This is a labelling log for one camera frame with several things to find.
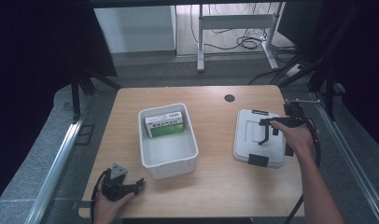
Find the white plastic bin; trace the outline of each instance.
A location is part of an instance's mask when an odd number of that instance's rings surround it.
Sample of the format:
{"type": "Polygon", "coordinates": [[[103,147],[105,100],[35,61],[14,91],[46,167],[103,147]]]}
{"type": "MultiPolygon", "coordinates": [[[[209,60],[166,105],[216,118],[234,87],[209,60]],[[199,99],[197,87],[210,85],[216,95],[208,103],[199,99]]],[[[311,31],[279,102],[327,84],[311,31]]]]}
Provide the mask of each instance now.
{"type": "Polygon", "coordinates": [[[152,177],[161,179],[182,175],[195,170],[199,154],[190,122],[189,112],[184,104],[166,105],[145,109],[138,114],[141,161],[152,177]],[[146,117],[181,111],[184,131],[150,138],[145,124],[146,117]]]}

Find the green box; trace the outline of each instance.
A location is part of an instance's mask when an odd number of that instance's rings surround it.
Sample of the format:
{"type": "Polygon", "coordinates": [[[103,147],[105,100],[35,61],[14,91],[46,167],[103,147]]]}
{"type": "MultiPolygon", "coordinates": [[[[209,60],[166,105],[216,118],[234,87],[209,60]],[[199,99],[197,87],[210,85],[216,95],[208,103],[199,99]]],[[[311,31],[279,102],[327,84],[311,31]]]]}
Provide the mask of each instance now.
{"type": "Polygon", "coordinates": [[[149,137],[158,137],[184,131],[181,111],[145,118],[149,137]]]}

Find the gray floor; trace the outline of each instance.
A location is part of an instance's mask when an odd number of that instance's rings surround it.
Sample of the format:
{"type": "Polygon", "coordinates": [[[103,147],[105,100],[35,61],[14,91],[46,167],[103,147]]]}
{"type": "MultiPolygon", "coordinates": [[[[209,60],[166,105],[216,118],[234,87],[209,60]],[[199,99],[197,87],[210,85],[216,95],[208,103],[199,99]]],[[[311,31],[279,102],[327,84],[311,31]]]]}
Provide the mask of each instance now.
{"type": "MultiPolygon", "coordinates": [[[[203,86],[203,85],[248,85],[258,74],[269,72],[270,67],[263,54],[210,55],[206,57],[205,72],[197,73],[196,58],[173,55],[114,55],[118,71],[111,80],[123,88],[203,86]]],[[[269,84],[272,75],[256,79],[253,85],[269,84]]],[[[284,89],[284,98],[312,99],[306,89],[309,77],[303,77],[284,89]]],[[[94,127],[92,135],[80,136],[66,162],[65,168],[50,199],[42,223],[89,223],[78,216],[77,207],[82,199],[92,163],[103,137],[116,91],[105,83],[92,80],[96,94],[91,99],[82,133],[94,127]]],[[[316,121],[320,130],[322,159],[320,170],[325,176],[337,204],[347,223],[378,223],[369,202],[354,178],[346,161],[333,140],[316,105],[303,105],[305,114],[316,121]]],[[[379,146],[350,115],[341,99],[334,100],[336,124],[340,127],[348,145],[379,195],[379,146]]],[[[35,201],[38,191],[53,163],[65,132],[72,119],[71,92],[66,87],[55,95],[54,108],[43,131],[38,136],[29,156],[17,172],[0,199],[0,223],[22,223],[35,201]]],[[[283,223],[284,217],[259,217],[255,223],[283,223]]],[[[221,220],[221,223],[237,223],[237,219],[221,220]]],[[[303,218],[294,218],[291,223],[304,223],[303,218]]]]}

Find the black cable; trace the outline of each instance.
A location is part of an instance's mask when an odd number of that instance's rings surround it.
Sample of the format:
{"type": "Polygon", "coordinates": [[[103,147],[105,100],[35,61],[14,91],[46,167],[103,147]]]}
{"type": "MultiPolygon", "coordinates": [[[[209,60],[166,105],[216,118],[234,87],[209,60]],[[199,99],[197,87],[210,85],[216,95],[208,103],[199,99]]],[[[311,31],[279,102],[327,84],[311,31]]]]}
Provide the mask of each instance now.
{"type": "MultiPolygon", "coordinates": [[[[297,57],[299,55],[302,56],[302,58],[305,60],[305,55],[309,55],[311,54],[312,52],[316,51],[317,47],[320,47],[322,45],[322,43],[329,37],[329,34],[330,32],[332,32],[332,30],[334,28],[337,27],[337,25],[339,24],[339,21],[343,18],[344,15],[339,15],[335,18],[335,20],[331,23],[331,25],[315,40],[312,42],[312,44],[308,47],[306,47],[305,49],[302,49],[302,50],[287,50],[287,49],[290,49],[290,47],[277,47],[277,46],[272,46],[272,49],[274,51],[279,51],[279,52],[285,52],[285,53],[294,53],[296,52],[296,55],[294,56],[297,57]]],[[[291,65],[294,65],[295,62],[293,62],[292,60],[290,60],[285,67],[288,67],[288,66],[291,66],[291,65]]],[[[274,85],[277,85],[278,81],[283,77],[284,75],[282,75],[281,73],[279,74],[276,74],[274,79],[271,80],[271,83],[270,84],[274,84],[274,85]]]]}
{"type": "Polygon", "coordinates": [[[261,9],[262,4],[263,4],[263,3],[260,3],[260,5],[259,5],[259,10],[257,11],[257,14],[260,14],[260,9],[261,9]]]}
{"type": "MultiPolygon", "coordinates": [[[[304,60],[303,65],[305,67],[306,67],[306,64],[305,64],[306,63],[306,56],[307,55],[312,56],[312,54],[314,52],[317,52],[318,50],[320,50],[321,47],[324,47],[324,43],[327,40],[329,40],[331,32],[339,26],[340,22],[344,19],[344,16],[347,13],[348,13],[348,11],[343,10],[342,13],[339,13],[337,16],[335,16],[332,23],[323,31],[323,33],[321,35],[319,35],[317,37],[317,39],[311,43],[311,45],[307,46],[306,48],[304,48],[302,51],[299,52],[303,56],[303,60],[304,60]]],[[[274,85],[277,85],[277,81],[280,80],[281,78],[282,78],[282,76],[279,78],[274,77],[274,85]]]]}
{"type": "Polygon", "coordinates": [[[276,85],[276,83],[282,78],[282,76],[285,75],[285,72],[291,68],[291,66],[295,63],[298,63],[302,60],[302,57],[299,57],[299,55],[295,55],[291,60],[280,70],[279,73],[277,73],[274,78],[269,83],[270,85],[276,85]]]}
{"type": "MultiPolygon", "coordinates": [[[[210,4],[208,5],[209,7],[209,16],[212,15],[211,11],[210,11],[210,4]]],[[[217,5],[215,4],[215,11],[217,12],[217,14],[219,15],[219,11],[217,10],[217,5]]],[[[231,31],[232,29],[226,29],[226,30],[223,30],[223,31],[215,31],[214,29],[212,29],[212,32],[215,33],[215,34],[222,34],[222,33],[225,33],[225,32],[228,32],[228,31],[231,31]]]]}
{"type": "Polygon", "coordinates": [[[279,57],[279,55],[281,55],[281,54],[295,54],[295,56],[296,56],[298,53],[296,53],[296,52],[276,53],[276,59],[277,59],[279,62],[282,62],[282,63],[290,63],[291,60],[289,60],[289,61],[284,61],[283,59],[281,59],[281,58],[279,57]]]}
{"type": "MultiPolygon", "coordinates": [[[[253,8],[250,9],[250,10],[251,10],[250,14],[255,15],[255,14],[256,14],[256,9],[257,9],[257,3],[255,3],[254,6],[253,6],[253,8]]],[[[251,34],[250,32],[248,32],[247,34],[248,34],[248,35],[259,35],[259,34],[257,34],[257,33],[255,32],[255,30],[258,30],[258,29],[260,29],[260,28],[251,29],[251,30],[254,32],[254,34],[251,34]]]]}
{"type": "Polygon", "coordinates": [[[293,45],[293,46],[281,46],[281,47],[278,47],[278,46],[273,45],[273,44],[271,44],[271,47],[273,47],[273,48],[280,48],[280,49],[295,49],[295,48],[297,48],[297,46],[295,46],[295,45],[293,45]]]}
{"type": "Polygon", "coordinates": [[[294,208],[292,209],[291,213],[288,215],[285,224],[288,224],[295,216],[295,214],[298,212],[298,209],[300,209],[301,205],[303,203],[303,194],[301,195],[300,199],[295,204],[294,208]]]}
{"type": "Polygon", "coordinates": [[[317,136],[317,127],[315,122],[312,119],[306,118],[304,114],[303,119],[305,119],[306,126],[308,127],[309,131],[311,132],[311,135],[314,140],[314,146],[315,146],[315,161],[316,161],[316,166],[317,168],[320,167],[320,162],[321,162],[321,148],[320,148],[320,142],[318,141],[318,136],[317,136]]]}
{"type": "MultiPolygon", "coordinates": [[[[193,38],[194,38],[194,40],[197,42],[197,43],[199,43],[199,41],[198,41],[198,39],[195,37],[195,33],[194,33],[194,31],[193,31],[193,23],[192,23],[192,5],[190,6],[190,13],[189,13],[189,15],[190,15],[190,29],[191,29],[191,31],[192,31],[192,36],[193,36],[193,38]]],[[[214,33],[225,33],[225,32],[227,32],[227,31],[230,31],[230,30],[233,30],[233,29],[228,29],[228,30],[224,30],[224,31],[220,31],[220,32],[214,32],[214,33]]],[[[204,44],[205,46],[209,46],[209,47],[212,47],[212,48],[216,48],[216,49],[223,49],[223,50],[229,50],[229,49],[236,49],[236,48],[239,48],[239,47],[243,47],[243,48],[245,48],[245,49],[256,49],[257,47],[259,47],[260,46],[260,43],[261,43],[261,40],[260,39],[258,39],[258,38],[255,38],[255,37],[251,37],[251,36],[246,36],[247,34],[248,34],[248,30],[249,29],[246,29],[245,30],[245,33],[244,33],[244,35],[243,36],[241,36],[241,37],[238,37],[237,39],[236,39],[236,46],[234,46],[234,47],[231,47],[231,48],[221,48],[221,47],[218,47],[218,46],[215,46],[215,45],[211,45],[211,44],[204,44]],[[253,46],[253,47],[249,47],[249,46],[246,46],[245,45],[245,43],[252,43],[252,44],[255,44],[255,46],[253,46]]]]}
{"type": "Polygon", "coordinates": [[[269,14],[269,10],[271,9],[272,3],[269,3],[268,12],[266,14],[269,14]]]}
{"type": "Polygon", "coordinates": [[[251,83],[256,80],[257,78],[259,77],[263,77],[265,75],[268,75],[268,74],[272,74],[272,73],[276,73],[276,72],[279,72],[280,70],[276,70],[276,71],[271,71],[271,72],[266,72],[266,73],[261,73],[259,75],[256,75],[255,77],[253,77],[253,79],[251,79],[249,82],[248,82],[248,85],[251,85],[251,83]]]}
{"type": "Polygon", "coordinates": [[[97,179],[97,182],[96,182],[96,185],[94,186],[93,188],[93,193],[91,195],[91,209],[90,209],[90,213],[91,213],[91,224],[93,223],[93,220],[94,220],[94,205],[96,203],[96,194],[98,192],[98,188],[99,188],[99,183],[100,183],[100,180],[102,179],[103,175],[105,175],[105,171],[102,172],[102,174],[99,176],[99,178],[97,179]]]}

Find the cable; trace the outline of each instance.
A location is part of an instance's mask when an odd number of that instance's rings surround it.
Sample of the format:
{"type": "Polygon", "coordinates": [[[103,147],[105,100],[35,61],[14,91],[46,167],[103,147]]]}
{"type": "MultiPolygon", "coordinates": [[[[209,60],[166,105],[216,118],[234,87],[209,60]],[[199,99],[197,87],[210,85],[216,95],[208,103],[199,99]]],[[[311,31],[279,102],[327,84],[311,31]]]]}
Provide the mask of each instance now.
{"type": "MultiPolygon", "coordinates": [[[[192,31],[192,36],[194,38],[194,40],[199,43],[198,39],[195,37],[195,33],[193,31],[193,23],[192,23],[192,5],[190,6],[190,29],[192,31]]],[[[233,30],[233,29],[227,29],[227,30],[223,30],[223,31],[219,31],[219,32],[215,32],[214,30],[212,30],[215,34],[221,34],[221,33],[225,33],[225,32],[228,32],[230,30],[233,30]]],[[[246,29],[245,30],[245,33],[243,34],[243,36],[241,37],[238,37],[236,39],[236,46],[234,47],[231,47],[231,48],[221,48],[221,47],[218,47],[218,46],[215,46],[215,45],[211,45],[211,44],[204,44],[205,46],[209,46],[209,47],[212,47],[212,48],[216,48],[216,49],[223,49],[223,50],[229,50],[229,49],[236,49],[236,48],[239,48],[239,47],[243,47],[244,49],[256,49],[257,47],[260,46],[260,43],[261,43],[261,39],[259,38],[256,38],[256,37],[252,37],[252,36],[247,36],[249,34],[249,29],[246,29]],[[246,46],[246,44],[248,43],[251,43],[251,44],[254,44],[254,46],[252,47],[249,47],[249,46],[246,46]]]]}
{"type": "Polygon", "coordinates": [[[300,199],[295,204],[294,208],[292,209],[291,213],[288,215],[285,224],[288,224],[295,216],[295,214],[298,212],[298,209],[300,209],[301,205],[303,203],[303,194],[301,195],[300,199]]]}
{"type": "Polygon", "coordinates": [[[271,9],[272,3],[269,3],[268,12],[266,14],[269,14],[269,10],[271,9]]]}
{"type": "MultiPolygon", "coordinates": [[[[303,66],[304,67],[306,67],[306,65],[307,65],[306,64],[306,57],[312,56],[312,54],[314,52],[317,52],[318,50],[320,50],[321,47],[324,46],[325,41],[327,41],[329,39],[330,33],[340,24],[341,20],[344,18],[346,13],[347,12],[345,11],[343,13],[338,14],[335,17],[335,19],[332,21],[332,23],[329,25],[329,27],[327,27],[327,29],[325,29],[323,31],[323,33],[316,40],[314,40],[310,46],[308,46],[308,47],[306,47],[300,51],[297,51],[296,56],[301,54],[303,57],[303,66]]],[[[277,49],[280,52],[282,52],[282,50],[284,50],[283,47],[276,48],[275,46],[274,46],[274,49],[277,49]]],[[[274,85],[277,85],[278,81],[282,77],[283,76],[281,74],[276,74],[274,79],[271,80],[271,84],[273,83],[274,85]]]]}
{"type": "Polygon", "coordinates": [[[253,77],[253,79],[251,79],[249,82],[248,82],[248,85],[251,85],[251,83],[256,80],[257,78],[259,77],[263,77],[265,75],[268,75],[268,74],[272,74],[272,73],[276,73],[276,72],[279,72],[280,70],[277,70],[277,71],[272,71],[272,72],[266,72],[266,73],[261,73],[259,75],[256,75],[255,77],[253,77]]]}
{"type": "Polygon", "coordinates": [[[96,203],[96,194],[97,194],[97,191],[98,191],[97,189],[99,188],[99,183],[100,183],[100,180],[102,180],[103,175],[105,175],[105,171],[103,171],[102,174],[97,179],[96,185],[94,186],[93,193],[91,195],[91,209],[90,209],[91,224],[93,223],[93,219],[94,219],[94,205],[96,203]]]}
{"type": "Polygon", "coordinates": [[[286,74],[287,69],[291,68],[292,65],[301,61],[303,57],[300,55],[295,55],[291,60],[281,69],[281,71],[274,76],[274,78],[269,83],[270,85],[276,85],[277,82],[286,74]]]}
{"type": "Polygon", "coordinates": [[[276,53],[276,59],[282,63],[289,63],[290,61],[284,61],[283,59],[279,58],[279,55],[281,54],[297,54],[295,52],[286,52],[286,53],[276,53]]]}
{"type": "Polygon", "coordinates": [[[257,11],[257,14],[260,14],[260,9],[261,9],[262,4],[263,4],[263,3],[260,3],[260,5],[259,5],[259,10],[257,11]]]}

